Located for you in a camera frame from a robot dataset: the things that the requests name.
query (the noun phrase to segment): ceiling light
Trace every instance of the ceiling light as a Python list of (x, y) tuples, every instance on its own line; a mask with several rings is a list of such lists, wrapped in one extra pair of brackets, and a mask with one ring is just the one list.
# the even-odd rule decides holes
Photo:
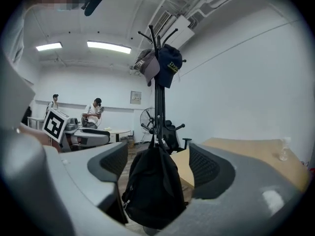
[(39, 51), (45, 51), (45, 50), (50, 50), (50, 49), (58, 49), (58, 48), (62, 48), (63, 46), (61, 45), (60, 42), (58, 43), (53, 43), (53, 44), (48, 44), (48, 45), (41, 45), (41, 46), (37, 46), (36, 48)]
[(130, 54), (131, 52), (131, 48), (129, 47), (109, 44), (109, 43), (94, 42), (94, 41), (88, 41), (88, 47), (101, 48), (101, 49), (112, 50), (112, 51), (122, 52), (122, 53), (127, 53), (127, 54)]

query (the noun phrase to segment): black coat rack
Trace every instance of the black coat rack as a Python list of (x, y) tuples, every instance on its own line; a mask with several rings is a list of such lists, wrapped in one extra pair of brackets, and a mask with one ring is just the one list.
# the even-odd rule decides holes
[[(157, 43), (156, 43), (156, 38), (155, 34), (153, 31), (153, 26), (149, 25), (150, 33), (151, 33), (151, 38), (148, 37), (147, 35), (143, 34), (142, 32), (138, 31), (138, 34), (144, 36), (146, 39), (148, 39), (151, 44), (154, 46), (154, 51), (156, 58), (158, 60), (158, 53), (160, 49), (165, 45), (167, 40), (175, 33), (178, 31), (176, 28), (172, 33), (170, 33), (166, 39), (163, 41), (161, 45), (161, 37), (160, 35), (157, 36)], [(156, 135), (157, 137), (160, 137), (161, 139), (163, 138), (163, 128), (166, 128), (169, 131), (176, 131), (179, 130), (180, 128), (184, 128), (185, 124), (180, 125), (177, 128), (169, 128), (166, 126), (166, 120), (165, 120), (165, 87), (160, 86), (158, 83), (155, 83), (155, 124), (153, 128), (149, 128), (143, 123), (141, 126), (149, 131), (150, 134)], [(156, 139), (155, 141), (155, 146), (156, 147), (161, 147), (164, 148), (163, 143), (159, 141), (160, 139)]]

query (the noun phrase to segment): gray cap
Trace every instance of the gray cap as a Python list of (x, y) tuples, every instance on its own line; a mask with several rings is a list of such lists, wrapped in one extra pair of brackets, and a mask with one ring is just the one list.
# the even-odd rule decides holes
[(142, 51), (137, 59), (136, 64), (134, 65), (133, 69), (139, 70), (140, 73), (146, 77), (147, 85), (151, 86), (151, 79), (153, 79), (159, 73), (159, 63), (155, 56), (155, 52), (146, 49)]

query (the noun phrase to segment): desk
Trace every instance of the desk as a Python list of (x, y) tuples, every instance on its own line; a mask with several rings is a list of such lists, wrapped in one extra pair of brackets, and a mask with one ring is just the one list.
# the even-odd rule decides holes
[[(279, 153), (282, 149), (281, 140), (230, 140), (210, 138), (202, 145), (220, 148), (229, 152), (259, 159), (287, 178), (299, 190), (304, 192), (310, 181), (307, 168), (291, 151), (287, 151), (288, 159), (284, 162), (279, 160)], [(171, 155), (171, 158), (178, 167), (178, 173), (182, 184), (194, 188), (194, 179), (189, 167), (189, 149)]]
[(36, 117), (28, 117), (28, 126), (31, 127), (31, 120), (34, 120), (36, 122), (36, 129), (39, 130), (39, 123), (44, 123), (45, 119), (43, 118), (36, 118)]
[(111, 135), (116, 135), (116, 143), (119, 142), (119, 135), (124, 134), (124, 133), (129, 133), (131, 130), (121, 130), (121, 129), (113, 129), (113, 130), (106, 130), (108, 131)]

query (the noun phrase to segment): black office chair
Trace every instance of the black office chair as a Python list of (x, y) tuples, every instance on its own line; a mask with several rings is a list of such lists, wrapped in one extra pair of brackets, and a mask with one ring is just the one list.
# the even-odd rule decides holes
[[(175, 126), (172, 125), (172, 122), (170, 120), (166, 121), (166, 127), (170, 129), (175, 129)], [(179, 147), (176, 131), (170, 131), (167, 128), (163, 128), (163, 139), (168, 146), (166, 151), (169, 154), (171, 154), (173, 151), (181, 152), (185, 150), (187, 148), (188, 141), (191, 141), (190, 138), (183, 138), (183, 140), (185, 141), (185, 147), (184, 148)]]

